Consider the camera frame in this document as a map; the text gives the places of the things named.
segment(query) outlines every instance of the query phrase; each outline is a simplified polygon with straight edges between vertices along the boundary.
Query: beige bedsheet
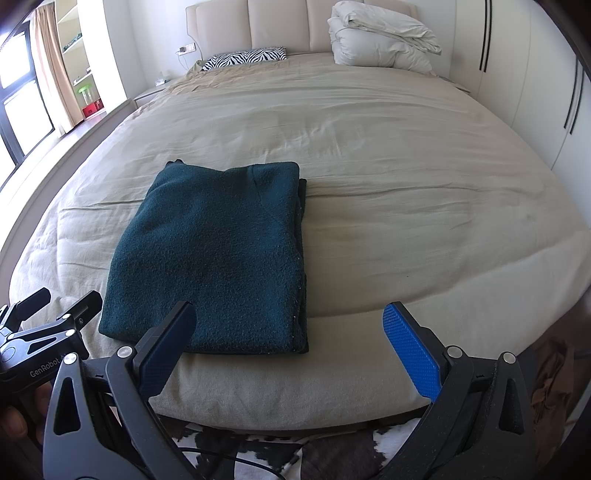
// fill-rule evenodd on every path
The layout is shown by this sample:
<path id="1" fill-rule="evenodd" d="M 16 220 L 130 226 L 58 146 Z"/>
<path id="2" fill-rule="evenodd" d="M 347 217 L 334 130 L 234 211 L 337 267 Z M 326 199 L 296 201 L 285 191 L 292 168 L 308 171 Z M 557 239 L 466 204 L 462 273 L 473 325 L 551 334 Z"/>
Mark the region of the beige bedsheet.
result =
<path id="1" fill-rule="evenodd" d="M 55 318 L 105 293 L 115 245 L 169 160 L 224 170 L 295 161 L 310 352 L 184 354 L 155 410 L 237 429 L 303 429 L 425 404 L 383 334 L 403 301 L 444 344 L 520 352 L 591 283 L 591 233 L 508 126 L 440 79 L 330 54 L 189 74 L 123 122 L 54 199 L 11 300 L 46 286 Z M 92 356 L 121 344 L 85 328 Z"/>

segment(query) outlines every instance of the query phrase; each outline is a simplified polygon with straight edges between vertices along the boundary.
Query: zebra print pillow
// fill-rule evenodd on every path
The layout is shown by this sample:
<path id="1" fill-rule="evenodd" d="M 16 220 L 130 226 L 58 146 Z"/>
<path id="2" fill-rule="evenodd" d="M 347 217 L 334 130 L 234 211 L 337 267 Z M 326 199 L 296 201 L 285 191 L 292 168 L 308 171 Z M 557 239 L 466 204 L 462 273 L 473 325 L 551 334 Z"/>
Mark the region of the zebra print pillow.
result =
<path id="1" fill-rule="evenodd" d="M 202 72 L 218 69 L 219 67 L 228 67 L 230 65 L 242 65 L 244 63 L 258 63 L 260 61 L 285 60 L 284 47 L 254 48 L 252 50 L 234 51 L 231 53 L 221 53 L 211 57 L 203 67 Z"/>

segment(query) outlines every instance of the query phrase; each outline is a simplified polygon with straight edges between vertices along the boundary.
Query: wardrobe door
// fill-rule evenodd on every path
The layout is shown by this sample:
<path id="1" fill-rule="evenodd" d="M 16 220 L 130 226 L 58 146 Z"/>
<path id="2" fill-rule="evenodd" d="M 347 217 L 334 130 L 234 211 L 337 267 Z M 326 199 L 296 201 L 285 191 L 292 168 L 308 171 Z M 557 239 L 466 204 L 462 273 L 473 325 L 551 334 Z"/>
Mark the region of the wardrobe door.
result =
<path id="1" fill-rule="evenodd" d="M 507 125 L 513 123 L 525 82 L 532 4 L 531 0 L 488 0 L 490 40 L 476 99 Z"/>
<path id="2" fill-rule="evenodd" d="M 558 27 L 532 2 L 530 58 L 512 127 L 550 168 L 572 121 L 579 71 L 580 77 L 582 69 Z"/>
<path id="3" fill-rule="evenodd" d="M 453 44 L 450 80 L 470 90 L 478 97 L 482 78 L 483 58 L 486 54 L 489 0 L 457 0 L 456 37 Z"/>
<path id="4" fill-rule="evenodd" d="M 580 100 L 553 171 L 562 180 L 591 228 L 591 82 L 586 75 Z"/>

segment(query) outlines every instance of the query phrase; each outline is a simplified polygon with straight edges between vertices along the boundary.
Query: curtain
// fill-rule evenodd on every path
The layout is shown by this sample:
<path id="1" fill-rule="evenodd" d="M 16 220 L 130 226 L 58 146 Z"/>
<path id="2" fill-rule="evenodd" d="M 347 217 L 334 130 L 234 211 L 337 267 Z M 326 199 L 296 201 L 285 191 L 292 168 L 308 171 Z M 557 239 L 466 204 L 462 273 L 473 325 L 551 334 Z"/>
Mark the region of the curtain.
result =
<path id="1" fill-rule="evenodd" d="M 41 95 L 54 127 L 64 135 L 84 120 L 61 56 L 54 4 L 43 5 L 31 20 L 31 51 Z"/>

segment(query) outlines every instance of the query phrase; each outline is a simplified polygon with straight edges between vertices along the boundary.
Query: window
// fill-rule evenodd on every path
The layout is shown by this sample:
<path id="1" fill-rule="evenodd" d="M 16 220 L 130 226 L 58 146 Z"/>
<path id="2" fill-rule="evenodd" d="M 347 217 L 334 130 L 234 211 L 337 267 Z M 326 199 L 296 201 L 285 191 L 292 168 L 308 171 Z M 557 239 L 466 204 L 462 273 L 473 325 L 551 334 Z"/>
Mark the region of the window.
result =
<path id="1" fill-rule="evenodd" d="M 0 50 L 0 186 L 53 130 L 37 83 L 26 22 Z"/>

